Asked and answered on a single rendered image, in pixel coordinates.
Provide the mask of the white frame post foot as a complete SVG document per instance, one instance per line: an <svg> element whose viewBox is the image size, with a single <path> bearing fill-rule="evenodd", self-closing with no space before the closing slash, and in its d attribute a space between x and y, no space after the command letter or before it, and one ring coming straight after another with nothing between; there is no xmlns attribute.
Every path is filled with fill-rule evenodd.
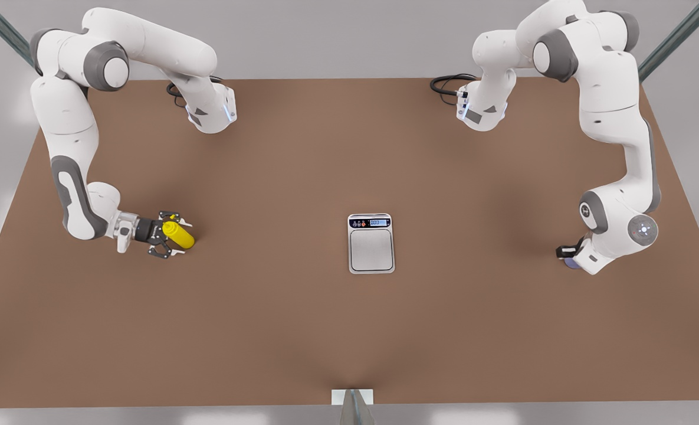
<svg viewBox="0 0 699 425"><path fill-rule="evenodd" d="M354 391L356 396L360 396L365 401L365 404L375 404L374 395L372 389L333 389L331 391L331 404L338 406L339 404L344 404L344 398L346 398L347 391Z"/></svg>

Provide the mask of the silver frame post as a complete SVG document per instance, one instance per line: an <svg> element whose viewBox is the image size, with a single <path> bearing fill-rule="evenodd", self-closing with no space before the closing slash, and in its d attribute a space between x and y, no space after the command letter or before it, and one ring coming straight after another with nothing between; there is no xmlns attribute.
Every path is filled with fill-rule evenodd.
<svg viewBox="0 0 699 425"><path fill-rule="evenodd" d="M375 420L360 390L346 389L339 425L375 425Z"/></svg>
<svg viewBox="0 0 699 425"><path fill-rule="evenodd" d="M699 28L699 3L659 43L638 66L640 83L643 83L688 37Z"/></svg>
<svg viewBox="0 0 699 425"><path fill-rule="evenodd" d="M17 54L34 68L34 60L31 57L30 43L18 32L11 22L2 16L0 12L0 37L6 41Z"/></svg>

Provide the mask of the yellow sauce bottle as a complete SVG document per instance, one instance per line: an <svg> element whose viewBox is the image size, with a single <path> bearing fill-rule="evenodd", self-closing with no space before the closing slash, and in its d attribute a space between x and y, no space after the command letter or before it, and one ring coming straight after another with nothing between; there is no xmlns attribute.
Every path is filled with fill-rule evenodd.
<svg viewBox="0 0 699 425"><path fill-rule="evenodd" d="M193 236L176 221L164 221L162 225L163 234L179 245L182 250L187 250L195 245Z"/></svg>

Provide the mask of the silver digital kitchen scale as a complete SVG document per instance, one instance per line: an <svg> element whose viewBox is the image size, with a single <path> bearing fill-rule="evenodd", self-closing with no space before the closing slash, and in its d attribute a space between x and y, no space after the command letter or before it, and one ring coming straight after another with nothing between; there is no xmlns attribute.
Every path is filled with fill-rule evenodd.
<svg viewBox="0 0 699 425"><path fill-rule="evenodd" d="M347 218L347 250L352 274L395 271L392 217L389 214L352 214Z"/></svg>

